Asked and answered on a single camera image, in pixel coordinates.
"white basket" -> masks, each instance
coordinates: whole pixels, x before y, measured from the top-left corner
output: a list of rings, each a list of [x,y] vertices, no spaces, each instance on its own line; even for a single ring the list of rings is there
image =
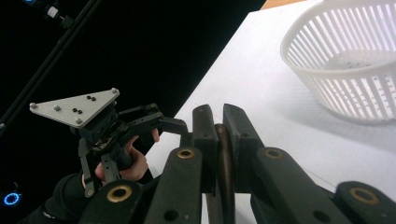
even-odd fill
[[[396,119],[395,0],[324,0],[290,27],[280,53],[330,110]]]

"triangular metal plate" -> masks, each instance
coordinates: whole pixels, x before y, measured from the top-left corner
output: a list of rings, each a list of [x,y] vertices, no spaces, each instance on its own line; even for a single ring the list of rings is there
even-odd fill
[[[82,128],[120,95],[113,88],[45,103],[30,104],[30,110],[75,128]]]

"hand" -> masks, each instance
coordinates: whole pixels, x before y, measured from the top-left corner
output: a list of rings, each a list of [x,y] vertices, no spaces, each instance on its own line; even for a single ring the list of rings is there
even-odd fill
[[[155,142],[160,141],[160,135],[158,133],[158,129],[152,130],[151,134],[152,134],[152,137],[154,138]],[[134,164],[130,168],[120,171],[120,175],[123,178],[129,179],[132,181],[141,179],[143,177],[143,175],[146,173],[147,169],[149,168],[146,157],[139,150],[134,148],[134,141],[136,141],[136,139],[138,139],[138,138],[139,138],[139,136],[132,137],[132,139],[125,146],[125,149],[129,153],[131,158],[134,160]],[[99,179],[102,180],[103,184],[106,183],[105,182],[105,171],[103,169],[101,162],[96,167],[95,174]],[[84,175],[82,175],[82,185],[85,188]]]

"white tabletop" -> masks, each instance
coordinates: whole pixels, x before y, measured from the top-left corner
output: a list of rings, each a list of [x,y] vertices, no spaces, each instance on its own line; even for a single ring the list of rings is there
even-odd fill
[[[318,185],[334,191],[339,183],[356,180],[396,201],[396,121],[359,124],[335,116],[280,58],[285,33],[318,2],[249,13],[175,118],[185,120],[191,132],[195,107],[210,105],[215,123],[222,123],[224,104],[236,105],[266,146],[289,152]],[[177,135],[163,133],[149,151],[154,176],[178,144]],[[236,200],[237,223],[256,223],[249,195],[237,194]],[[206,214],[203,209],[203,223]]]

